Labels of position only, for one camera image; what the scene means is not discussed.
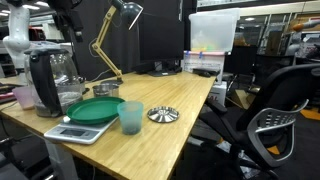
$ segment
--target pink cup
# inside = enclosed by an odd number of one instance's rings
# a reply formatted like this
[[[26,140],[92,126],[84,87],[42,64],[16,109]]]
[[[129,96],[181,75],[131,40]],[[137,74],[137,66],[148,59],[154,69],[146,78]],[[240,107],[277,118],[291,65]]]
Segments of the pink cup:
[[[22,109],[32,109],[34,107],[31,88],[29,86],[14,88],[12,92]]]

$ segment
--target ceiling light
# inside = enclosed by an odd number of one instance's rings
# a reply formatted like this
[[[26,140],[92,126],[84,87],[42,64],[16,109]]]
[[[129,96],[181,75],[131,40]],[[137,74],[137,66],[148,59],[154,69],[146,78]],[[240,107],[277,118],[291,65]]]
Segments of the ceiling light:
[[[49,7],[48,3],[41,2],[41,1],[38,1],[38,2],[36,2],[35,4],[37,4],[37,5],[39,5],[39,6]]]
[[[6,13],[0,13],[0,16],[8,16]]]
[[[245,20],[246,20],[246,21],[253,21],[254,18],[246,18]]]
[[[37,6],[30,6],[30,5],[23,5],[24,8],[28,8],[28,9],[33,9],[33,10],[38,10],[40,9],[39,7]]]

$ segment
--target green plate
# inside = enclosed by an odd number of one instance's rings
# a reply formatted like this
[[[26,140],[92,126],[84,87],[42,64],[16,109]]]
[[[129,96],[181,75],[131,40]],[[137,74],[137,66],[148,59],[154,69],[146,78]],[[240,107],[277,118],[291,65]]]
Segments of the green plate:
[[[80,101],[67,110],[71,121],[80,124],[98,124],[111,121],[118,116],[117,106],[124,102],[117,97],[97,97]]]

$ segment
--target kitchen scale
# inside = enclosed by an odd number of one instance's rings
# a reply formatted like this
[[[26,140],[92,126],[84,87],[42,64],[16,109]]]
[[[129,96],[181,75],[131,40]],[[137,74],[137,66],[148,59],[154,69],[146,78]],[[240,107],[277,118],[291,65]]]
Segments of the kitchen scale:
[[[44,134],[44,137],[80,144],[92,144],[117,120],[117,118],[107,123],[89,125],[75,123],[70,121],[70,118],[66,116],[60,124],[47,131]]]

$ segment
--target computer monitor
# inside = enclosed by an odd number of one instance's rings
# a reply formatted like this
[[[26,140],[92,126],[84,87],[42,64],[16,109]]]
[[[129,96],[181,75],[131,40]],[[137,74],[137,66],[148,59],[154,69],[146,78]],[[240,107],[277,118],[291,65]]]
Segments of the computer monitor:
[[[143,14],[139,20],[139,43],[141,63],[162,66],[150,75],[173,75],[183,59],[184,24],[176,19]]]

